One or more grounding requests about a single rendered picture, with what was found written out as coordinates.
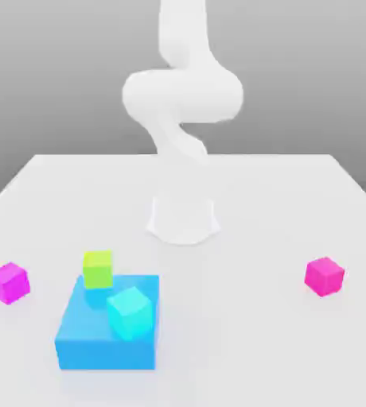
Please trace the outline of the large blue box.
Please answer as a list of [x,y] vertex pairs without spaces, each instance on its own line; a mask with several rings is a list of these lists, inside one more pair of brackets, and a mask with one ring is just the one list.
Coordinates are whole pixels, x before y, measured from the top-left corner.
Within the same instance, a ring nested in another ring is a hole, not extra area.
[[[107,298],[136,286],[153,303],[154,325],[135,340],[121,339],[110,328]],[[55,338],[62,370],[153,370],[159,321],[159,276],[114,275],[107,289],[86,289],[78,276]]]

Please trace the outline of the small pink cube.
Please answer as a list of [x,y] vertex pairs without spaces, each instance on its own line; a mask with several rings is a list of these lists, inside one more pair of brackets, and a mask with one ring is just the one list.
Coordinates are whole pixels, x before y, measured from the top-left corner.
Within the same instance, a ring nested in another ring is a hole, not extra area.
[[318,296],[325,297],[341,289],[344,276],[344,268],[331,258],[324,257],[307,264],[304,282]]

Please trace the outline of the small lime green cube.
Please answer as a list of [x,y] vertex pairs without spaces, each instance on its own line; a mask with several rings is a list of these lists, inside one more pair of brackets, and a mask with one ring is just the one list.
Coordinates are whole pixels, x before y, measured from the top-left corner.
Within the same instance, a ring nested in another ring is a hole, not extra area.
[[84,253],[84,286],[86,289],[107,289],[113,285],[112,252],[95,250]]

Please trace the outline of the small cyan cube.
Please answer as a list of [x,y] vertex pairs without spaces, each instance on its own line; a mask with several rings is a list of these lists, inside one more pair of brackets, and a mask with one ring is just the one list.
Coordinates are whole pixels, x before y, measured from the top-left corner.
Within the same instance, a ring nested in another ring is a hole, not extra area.
[[121,339],[135,340],[154,325],[153,303],[136,286],[107,298],[110,328]]

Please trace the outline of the small magenta cube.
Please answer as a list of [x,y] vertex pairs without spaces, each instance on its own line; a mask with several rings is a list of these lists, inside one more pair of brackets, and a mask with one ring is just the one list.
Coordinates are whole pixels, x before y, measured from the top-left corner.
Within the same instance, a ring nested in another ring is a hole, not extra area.
[[30,293],[28,273],[25,269],[9,262],[0,267],[0,301],[12,304]]

